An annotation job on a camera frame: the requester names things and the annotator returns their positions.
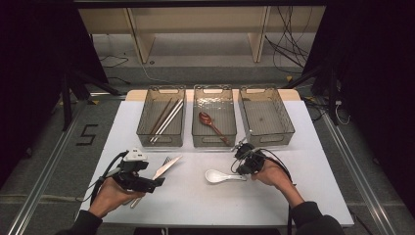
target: ceramic spoon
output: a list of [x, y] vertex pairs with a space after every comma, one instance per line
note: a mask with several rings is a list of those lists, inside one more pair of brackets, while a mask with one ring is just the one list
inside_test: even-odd
[[205, 177], [207, 178], [207, 181], [209, 181], [210, 183], [219, 183], [219, 182], [229, 180], [229, 179], [247, 181], [247, 177], [244, 176], [244, 175], [225, 174], [225, 173], [222, 173], [222, 172], [217, 171], [215, 169], [209, 169], [205, 173]]
[[219, 135], [220, 136], [220, 139], [227, 145], [227, 146], [230, 146], [230, 142], [229, 142], [229, 140], [228, 140], [228, 138], [226, 138], [217, 128], [216, 128], [216, 126], [214, 126], [214, 124], [213, 124], [213, 121], [211, 120], [211, 117], [207, 114], [207, 113], [204, 113], [204, 112], [200, 112], [199, 113], [199, 120], [203, 123], [203, 124], [206, 124], [206, 125], [209, 125], [213, 130], [214, 130], [214, 132], [216, 132], [216, 134], [217, 135]]

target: person's left hand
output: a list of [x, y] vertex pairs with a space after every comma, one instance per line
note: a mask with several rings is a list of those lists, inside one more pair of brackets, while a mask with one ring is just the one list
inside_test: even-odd
[[124, 190], [110, 177], [104, 181], [89, 211], [102, 218], [121, 204], [132, 199], [142, 198], [145, 195], [146, 193], [143, 192]]

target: hand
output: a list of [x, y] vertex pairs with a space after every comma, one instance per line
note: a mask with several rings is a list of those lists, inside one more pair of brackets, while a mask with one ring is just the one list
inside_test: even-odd
[[276, 187], [280, 190], [292, 208], [304, 202], [299, 191], [284, 170], [270, 160], [265, 160], [262, 170], [251, 175], [252, 180]]
[[143, 192], [126, 191], [112, 178], [107, 178], [92, 203], [89, 211], [97, 217], [104, 217], [108, 212], [117, 209], [121, 204], [146, 195]]

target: gray carpet floor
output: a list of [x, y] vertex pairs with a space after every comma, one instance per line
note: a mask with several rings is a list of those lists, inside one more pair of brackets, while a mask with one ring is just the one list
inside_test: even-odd
[[[162, 56], [163, 53], [155, 51], [154, 55]], [[284, 69], [300, 71], [298, 68]], [[141, 67], [107, 68], [105, 71], [108, 77], [117, 77], [130, 82], [130, 84], [126, 84], [117, 78], [110, 78], [110, 85], [121, 92], [146, 88], [149, 85], [166, 84], [166, 81], [186, 84], [188, 88], [192, 88], [194, 84], [219, 83], [218, 81], [221, 81], [220, 83], [232, 84], [234, 87], [238, 87], [240, 84], [252, 83], [274, 83], [277, 86], [287, 84], [287, 74], [273, 66], [149, 67], [146, 65], [146, 72]], [[309, 85], [311, 83], [312, 80], [309, 80], [299, 87], [298, 91], [301, 96], [310, 96]], [[92, 85], [88, 85], [88, 89], [91, 92], [101, 91]], [[96, 102], [89, 102], [88, 105], [81, 109], [73, 133], [69, 137], [69, 142], [42, 198], [36, 206], [24, 234], [54, 234], [56, 231], [72, 225], [75, 214], [80, 207], [80, 202], [75, 198], [83, 198], [85, 194], [111, 130], [117, 108], [121, 102], [121, 99], [108, 98], [107, 96], [94, 97], [91, 100]], [[76, 104], [75, 99], [73, 101], [73, 107], [79, 108], [80, 105]], [[309, 108], [309, 114], [312, 119], [320, 116], [319, 111], [314, 108]], [[341, 115], [346, 117], [346, 111], [341, 111]], [[35, 186], [43, 167], [51, 157], [55, 145], [62, 135], [63, 124], [63, 107], [61, 104], [57, 104], [45, 128], [38, 135], [32, 146], [31, 158], [21, 160], [8, 181], [1, 188], [0, 234], [7, 234], [26, 196]], [[85, 125], [91, 124], [94, 126], [88, 127], [87, 132], [88, 134], [95, 135], [92, 144], [79, 145], [80, 143], [88, 143], [90, 141], [89, 137], [82, 137], [81, 133]], [[364, 228], [364, 224], [373, 234], [381, 234], [372, 214], [360, 195], [356, 183], [351, 177], [350, 171], [334, 142], [327, 124], [321, 118], [314, 122], [314, 126], [341, 192], [345, 197], [346, 204], [363, 222], [356, 221], [354, 226], [345, 229], [345, 233], [347, 235], [369, 234]], [[393, 190], [382, 168], [374, 163], [373, 155], [359, 130], [354, 126], [352, 119], [347, 125], [341, 124], [340, 130], [359, 165], [364, 169], [364, 174], [370, 186], [387, 211], [396, 233], [415, 234], [414, 218]], [[134, 228], [132, 227], [104, 224], [98, 234], [133, 234], [133, 231]], [[281, 233], [285, 234], [285, 228], [281, 228]]]

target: knife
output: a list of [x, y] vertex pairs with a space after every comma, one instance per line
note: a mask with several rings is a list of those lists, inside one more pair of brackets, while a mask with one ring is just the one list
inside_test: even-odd
[[[168, 170], [172, 165], [174, 165], [179, 159], [181, 159], [183, 156], [179, 156], [176, 157], [172, 160], [170, 160], [170, 162], [168, 162], [167, 164], [162, 165], [155, 173], [155, 175], [153, 176], [153, 180], [159, 178], [162, 174], [165, 173], [166, 170]], [[133, 209], [135, 208], [135, 206], [137, 206], [137, 204], [140, 202], [142, 198], [137, 198], [134, 199], [134, 201], [131, 203], [130, 207]]]

